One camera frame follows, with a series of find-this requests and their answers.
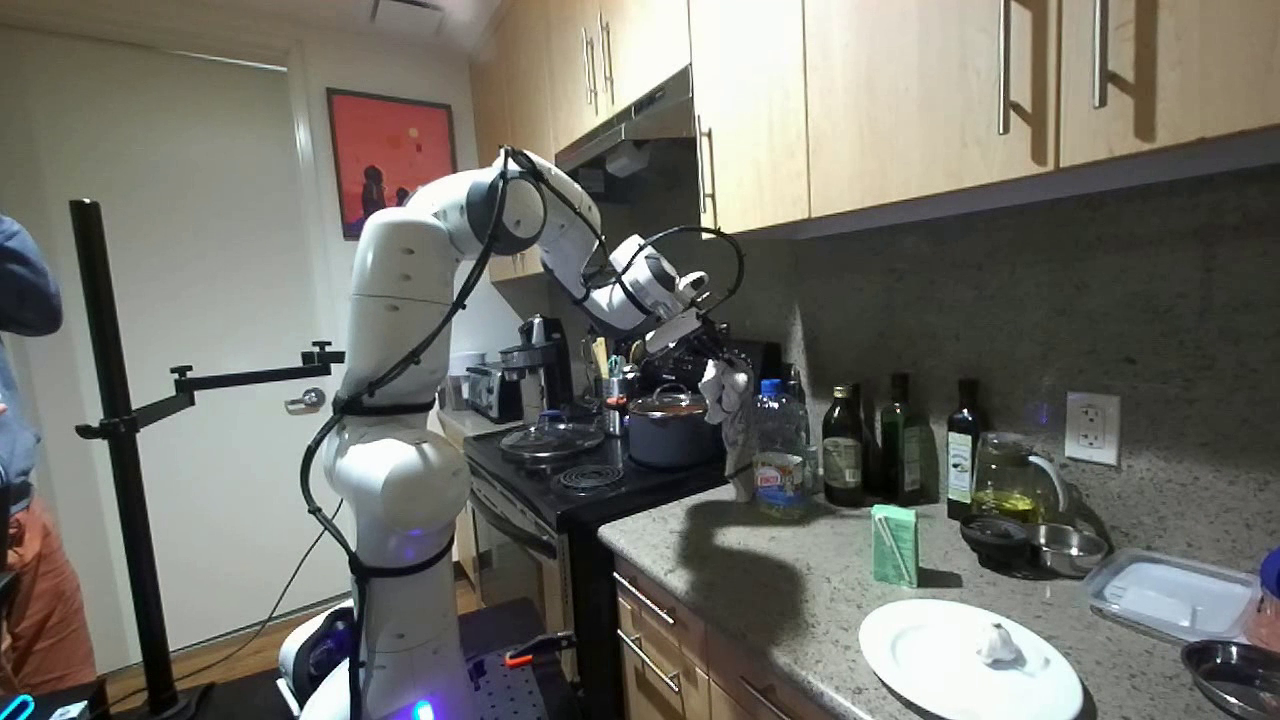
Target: range hood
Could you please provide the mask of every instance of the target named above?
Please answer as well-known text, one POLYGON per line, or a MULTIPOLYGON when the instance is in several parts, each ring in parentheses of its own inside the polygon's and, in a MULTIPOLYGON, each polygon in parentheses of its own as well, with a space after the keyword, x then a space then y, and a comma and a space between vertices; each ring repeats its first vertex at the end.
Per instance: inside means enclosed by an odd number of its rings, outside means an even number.
POLYGON ((630 108, 614 111, 586 135, 570 139, 562 150, 556 150, 556 162, 562 170, 581 170, 586 162, 598 162, 602 170, 640 170, 645 149, 660 139, 692 139, 692 85, 686 66, 662 78, 655 91, 640 95, 630 108))

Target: stove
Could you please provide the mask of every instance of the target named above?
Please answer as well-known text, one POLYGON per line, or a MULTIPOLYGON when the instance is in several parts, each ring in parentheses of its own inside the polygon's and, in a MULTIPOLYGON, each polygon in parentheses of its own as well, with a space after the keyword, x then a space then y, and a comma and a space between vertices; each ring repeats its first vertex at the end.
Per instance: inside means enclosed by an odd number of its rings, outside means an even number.
POLYGON ((524 463, 502 450, 502 437, 472 437, 464 450, 475 517, 532 552, 556 585, 550 597, 562 597, 562 627, 574 637, 562 668, 574 704, 562 717, 622 717, 612 552, 595 526, 723 484, 723 460, 645 469, 618 440, 602 440, 550 463, 524 463))

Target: electrical outlet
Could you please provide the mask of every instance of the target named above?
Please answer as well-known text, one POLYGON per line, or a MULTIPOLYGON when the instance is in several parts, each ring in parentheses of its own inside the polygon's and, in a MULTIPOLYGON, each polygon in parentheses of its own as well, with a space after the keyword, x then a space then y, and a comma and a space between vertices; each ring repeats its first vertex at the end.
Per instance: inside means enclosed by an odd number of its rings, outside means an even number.
POLYGON ((1118 463, 1118 397, 1069 392, 1063 455, 1118 463))

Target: granite countertop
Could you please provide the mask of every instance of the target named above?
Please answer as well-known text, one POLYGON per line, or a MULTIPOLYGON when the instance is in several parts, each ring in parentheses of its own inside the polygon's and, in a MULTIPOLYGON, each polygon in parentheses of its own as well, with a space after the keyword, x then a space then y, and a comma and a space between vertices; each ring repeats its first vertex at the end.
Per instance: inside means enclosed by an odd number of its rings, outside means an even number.
POLYGON ((612 520, 598 539, 834 717, 912 717, 860 656, 860 621, 890 599, 959 599, 1033 627, 1073 658, 1079 717, 1214 717, 1177 643, 1097 615, 1085 579, 979 567, 942 507, 919 507, 919 588, 873 579, 867 507, 780 524, 712 488, 612 520))

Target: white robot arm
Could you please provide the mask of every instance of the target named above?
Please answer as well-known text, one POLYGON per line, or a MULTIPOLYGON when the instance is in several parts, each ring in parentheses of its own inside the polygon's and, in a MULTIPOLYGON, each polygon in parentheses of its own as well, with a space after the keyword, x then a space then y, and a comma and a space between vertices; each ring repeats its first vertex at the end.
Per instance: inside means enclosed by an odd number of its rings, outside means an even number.
POLYGON ((281 691, 302 720, 475 717, 447 567, 468 472, 426 431, 426 407, 447 377, 447 319, 488 257, 532 242, 607 336, 662 348, 701 329, 704 277, 675 277, 640 234, 602 257, 592 197, 532 150, 498 150, 490 166, 431 180, 405 208, 373 210, 350 260, 346 373, 336 417, 306 449, 346 500, 356 544, 310 500, 302 455, 306 512, 338 539, 356 585, 344 621, 325 615, 281 649, 281 691), (333 656, 325 627, 350 632, 344 665, 317 665, 333 656))

